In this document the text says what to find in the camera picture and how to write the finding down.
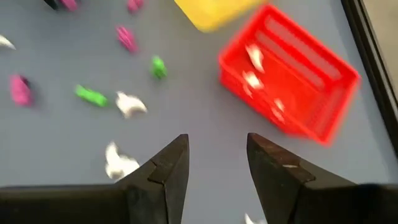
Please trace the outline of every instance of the pink toy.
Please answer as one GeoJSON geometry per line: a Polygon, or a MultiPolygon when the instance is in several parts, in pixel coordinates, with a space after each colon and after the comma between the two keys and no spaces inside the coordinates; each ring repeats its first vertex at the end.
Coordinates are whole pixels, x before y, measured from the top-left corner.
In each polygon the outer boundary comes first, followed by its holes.
{"type": "Polygon", "coordinates": [[[69,9],[70,11],[74,11],[77,9],[77,3],[76,0],[61,0],[63,5],[69,9]]]}
{"type": "Polygon", "coordinates": [[[134,12],[142,6],[142,3],[142,0],[128,0],[127,8],[130,12],[134,12]]]}
{"type": "Polygon", "coordinates": [[[137,50],[135,38],[130,31],[123,26],[119,26],[116,28],[116,32],[118,33],[118,40],[123,44],[123,46],[125,46],[125,48],[127,48],[130,52],[137,50]]]}
{"type": "Polygon", "coordinates": [[[11,76],[11,97],[15,104],[28,106],[32,102],[29,82],[20,75],[11,76]]]}

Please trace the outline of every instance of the white object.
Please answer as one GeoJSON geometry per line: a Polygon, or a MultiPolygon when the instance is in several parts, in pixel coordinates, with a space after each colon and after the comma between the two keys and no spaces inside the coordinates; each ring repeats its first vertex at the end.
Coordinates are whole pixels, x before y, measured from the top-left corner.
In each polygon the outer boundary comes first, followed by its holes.
{"type": "Polygon", "coordinates": [[[15,50],[14,44],[12,44],[9,40],[7,40],[4,36],[0,35],[0,46],[9,47],[15,50]]]}
{"type": "Polygon", "coordinates": [[[265,220],[261,220],[257,223],[253,222],[247,213],[244,214],[244,221],[245,221],[245,224],[267,224],[267,222],[265,220]]]}
{"type": "Polygon", "coordinates": [[[126,95],[121,91],[116,93],[118,94],[116,105],[122,111],[125,118],[129,118],[134,111],[147,112],[145,104],[138,97],[126,95]]]}
{"type": "MultiPolygon", "coordinates": [[[[285,106],[284,106],[284,104],[282,103],[282,101],[281,101],[280,99],[278,99],[278,98],[277,98],[277,99],[274,99],[274,103],[275,103],[276,107],[278,107],[278,109],[280,109],[282,112],[285,110],[285,106]]],[[[280,112],[278,112],[277,109],[271,108],[271,111],[272,111],[272,113],[274,114],[274,116],[275,116],[280,122],[282,122],[282,123],[285,122],[284,117],[281,115],[280,112]]]]}
{"type": "Polygon", "coordinates": [[[118,154],[118,147],[111,142],[105,150],[105,172],[111,179],[122,179],[139,168],[134,158],[118,154]]]}
{"type": "Polygon", "coordinates": [[[251,93],[251,91],[249,90],[249,88],[248,88],[247,85],[244,85],[244,86],[243,86],[243,90],[244,90],[244,92],[245,92],[248,96],[250,96],[251,98],[253,98],[253,94],[251,93]]]}
{"type": "Polygon", "coordinates": [[[264,56],[262,55],[260,48],[257,45],[252,44],[250,46],[246,46],[246,51],[249,54],[253,66],[259,72],[264,72],[264,68],[262,67],[262,59],[264,58],[264,56]]]}
{"type": "Polygon", "coordinates": [[[246,73],[245,71],[243,71],[243,78],[252,88],[260,89],[263,87],[263,84],[261,83],[260,79],[258,79],[257,76],[254,74],[254,72],[246,73]]]}

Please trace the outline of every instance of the green object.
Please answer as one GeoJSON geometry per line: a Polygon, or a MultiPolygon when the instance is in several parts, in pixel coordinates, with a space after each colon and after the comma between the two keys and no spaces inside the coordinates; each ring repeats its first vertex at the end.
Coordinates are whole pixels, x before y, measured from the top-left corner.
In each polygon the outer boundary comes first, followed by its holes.
{"type": "Polygon", "coordinates": [[[157,78],[164,78],[167,76],[166,66],[164,65],[163,60],[158,56],[155,56],[152,59],[152,73],[157,78]]]}
{"type": "Polygon", "coordinates": [[[80,98],[89,101],[90,103],[93,103],[97,106],[105,107],[108,104],[108,99],[104,95],[97,91],[84,88],[81,85],[76,86],[75,93],[80,98]]]}

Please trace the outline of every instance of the table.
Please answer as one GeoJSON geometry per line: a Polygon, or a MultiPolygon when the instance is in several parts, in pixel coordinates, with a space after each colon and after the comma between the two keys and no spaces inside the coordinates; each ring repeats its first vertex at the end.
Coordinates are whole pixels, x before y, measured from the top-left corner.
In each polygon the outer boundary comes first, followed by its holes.
{"type": "Polygon", "coordinates": [[[197,31],[172,1],[146,1],[131,16],[122,0],[84,0],[76,13],[41,1],[3,0],[0,33],[17,50],[0,51],[0,185],[110,183],[104,150],[115,140],[141,164],[180,133],[190,136],[190,179],[182,223],[264,218],[246,157],[256,132],[353,182],[398,182],[398,166],[342,5],[279,0],[275,5],[352,64],[363,82],[331,148],[288,138],[218,83],[217,55],[252,12],[220,30],[197,31]],[[139,53],[119,46],[118,24],[135,31],[139,53]],[[165,80],[149,74],[160,55],[165,80]],[[30,78],[37,102],[16,108],[9,75],[30,78]],[[76,84],[115,98],[135,94],[149,112],[123,119],[74,96],[76,84]]]}

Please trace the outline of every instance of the small plastic toy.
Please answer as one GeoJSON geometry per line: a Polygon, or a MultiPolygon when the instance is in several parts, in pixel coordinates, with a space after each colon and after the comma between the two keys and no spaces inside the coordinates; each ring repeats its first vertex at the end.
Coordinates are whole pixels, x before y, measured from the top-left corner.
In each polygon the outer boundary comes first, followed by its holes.
{"type": "Polygon", "coordinates": [[[130,12],[137,11],[142,6],[143,0],[128,0],[127,8],[130,12]]]}
{"type": "Polygon", "coordinates": [[[248,85],[254,89],[261,89],[264,86],[254,72],[243,72],[242,76],[247,81],[248,85]]]}
{"type": "Polygon", "coordinates": [[[76,0],[44,0],[53,10],[59,10],[62,6],[69,11],[74,11],[77,9],[76,0]]]}
{"type": "Polygon", "coordinates": [[[262,67],[262,59],[264,56],[262,55],[260,48],[256,44],[252,44],[250,46],[246,46],[246,51],[249,54],[253,66],[259,72],[264,72],[264,68],[262,67]]]}
{"type": "Polygon", "coordinates": [[[267,224],[267,222],[265,220],[261,220],[261,221],[259,221],[257,223],[253,222],[250,219],[249,215],[246,214],[246,213],[244,214],[244,222],[245,222],[245,224],[267,224]]]}
{"type": "Polygon", "coordinates": [[[105,172],[110,179],[120,180],[139,168],[134,158],[118,154],[118,147],[111,142],[105,150],[105,172]]]}
{"type": "Polygon", "coordinates": [[[136,96],[126,95],[121,91],[116,92],[118,98],[116,99],[116,105],[123,113],[124,118],[130,118],[133,111],[147,112],[145,104],[136,96]]]}
{"type": "Polygon", "coordinates": [[[118,33],[118,40],[130,52],[137,50],[136,41],[132,32],[128,31],[125,27],[119,26],[116,28],[118,33]]]}
{"type": "Polygon", "coordinates": [[[275,107],[271,107],[271,112],[274,114],[275,118],[278,119],[281,123],[285,123],[285,119],[282,115],[282,113],[285,111],[285,106],[281,102],[280,99],[274,99],[274,104],[276,105],[275,107]]]}
{"type": "Polygon", "coordinates": [[[15,50],[14,44],[12,44],[9,40],[7,40],[3,35],[0,35],[0,46],[9,47],[15,50]]]}
{"type": "Polygon", "coordinates": [[[81,85],[76,86],[75,93],[80,98],[97,106],[105,107],[108,104],[108,99],[104,95],[97,91],[87,89],[81,85]]]}
{"type": "Polygon", "coordinates": [[[76,0],[60,0],[63,5],[69,9],[69,11],[74,11],[77,9],[77,3],[76,0]]]}
{"type": "Polygon", "coordinates": [[[164,65],[163,60],[158,56],[155,56],[152,59],[152,73],[157,78],[164,78],[167,76],[166,66],[164,65]]]}
{"type": "Polygon", "coordinates": [[[29,81],[18,74],[11,76],[10,81],[11,97],[15,104],[29,106],[32,103],[32,92],[29,87],[29,81]]]}

